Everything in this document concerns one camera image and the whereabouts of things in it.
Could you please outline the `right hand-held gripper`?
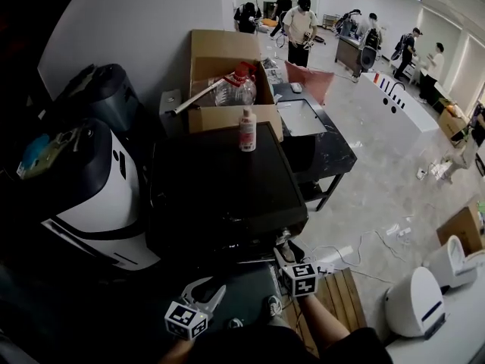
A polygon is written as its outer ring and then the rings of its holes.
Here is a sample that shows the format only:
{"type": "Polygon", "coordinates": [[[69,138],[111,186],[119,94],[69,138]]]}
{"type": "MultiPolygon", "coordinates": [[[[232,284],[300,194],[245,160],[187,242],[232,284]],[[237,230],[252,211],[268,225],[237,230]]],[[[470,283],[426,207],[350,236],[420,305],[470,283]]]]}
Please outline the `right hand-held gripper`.
{"type": "Polygon", "coordinates": [[[302,264],[305,261],[305,247],[301,240],[286,242],[286,259],[279,249],[274,247],[274,256],[278,268],[282,269],[285,288],[293,298],[306,297],[318,290],[318,270],[314,263],[302,264]]]}

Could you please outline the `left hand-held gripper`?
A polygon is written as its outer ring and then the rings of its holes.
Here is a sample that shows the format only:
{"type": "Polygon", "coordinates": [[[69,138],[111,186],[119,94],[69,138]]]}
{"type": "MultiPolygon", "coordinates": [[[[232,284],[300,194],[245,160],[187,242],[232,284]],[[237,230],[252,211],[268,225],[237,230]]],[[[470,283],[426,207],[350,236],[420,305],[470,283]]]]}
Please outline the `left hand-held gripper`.
{"type": "MultiPolygon", "coordinates": [[[[195,301],[192,292],[210,281],[211,277],[200,278],[186,285],[181,294],[184,301],[195,301]]],[[[211,312],[214,312],[224,298],[227,286],[222,285],[206,303],[195,302],[187,305],[172,301],[165,316],[165,326],[169,333],[183,340],[194,340],[209,326],[211,312]]]]}

